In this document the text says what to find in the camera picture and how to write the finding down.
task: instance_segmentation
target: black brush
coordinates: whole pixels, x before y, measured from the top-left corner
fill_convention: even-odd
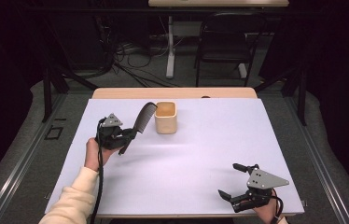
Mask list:
[[[145,127],[148,125],[152,115],[154,114],[157,106],[154,103],[148,102],[146,103],[142,110],[140,110],[139,115],[137,116],[136,121],[134,122],[134,126],[132,129],[123,130],[122,135],[128,135],[131,139],[127,142],[127,144],[119,151],[119,155],[125,153],[131,141],[136,137],[137,132],[143,133]]]

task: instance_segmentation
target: paper cup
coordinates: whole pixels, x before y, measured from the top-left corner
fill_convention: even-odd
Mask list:
[[[157,102],[154,113],[157,133],[175,133],[177,131],[177,110],[175,102]]]

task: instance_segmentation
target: desk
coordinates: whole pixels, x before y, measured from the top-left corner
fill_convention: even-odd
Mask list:
[[[149,0],[148,4],[151,7],[287,7],[287,0]],[[186,25],[186,32],[191,36],[199,35],[199,23],[191,22]],[[169,36],[169,56],[168,65],[166,68],[166,77],[173,78],[175,72],[175,49],[173,37],[174,32],[173,17],[169,16],[168,36]],[[239,66],[239,72],[242,77],[245,77],[244,64]]]
[[[201,99],[202,96],[215,98]],[[303,213],[300,197],[275,138],[262,102],[251,88],[98,89],[90,99],[70,146],[47,211],[83,165],[85,142],[99,119],[115,113],[133,126],[146,102],[176,101],[178,131],[157,134],[154,119],[123,156],[105,166],[98,217],[240,217],[218,195],[247,190],[249,175],[232,164],[258,164],[289,181],[277,188],[284,213]]]

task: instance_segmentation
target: human hand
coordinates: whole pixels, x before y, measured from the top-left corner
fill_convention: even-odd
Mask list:
[[[107,163],[108,159],[113,153],[115,153],[120,149],[122,149],[122,147],[114,148],[111,150],[102,148],[103,165]],[[92,137],[87,142],[84,166],[98,172],[99,170],[98,154],[99,154],[99,145],[95,141],[95,139]]]
[[[272,196],[276,196],[275,190],[272,190]],[[273,220],[273,217],[275,216],[275,214],[277,212],[276,204],[277,204],[276,199],[270,199],[268,204],[261,206],[261,207],[253,208],[253,210],[257,213],[258,217],[265,224],[270,224],[271,221]]]

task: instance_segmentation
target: table leg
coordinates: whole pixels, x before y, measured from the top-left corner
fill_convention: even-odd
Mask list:
[[[174,48],[174,27],[173,27],[173,18],[169,17],[168,23],[169,29],[169,56],[168,56],[168,65],[166,68],[166,78],[173,78],[175,72],[175,48]]]

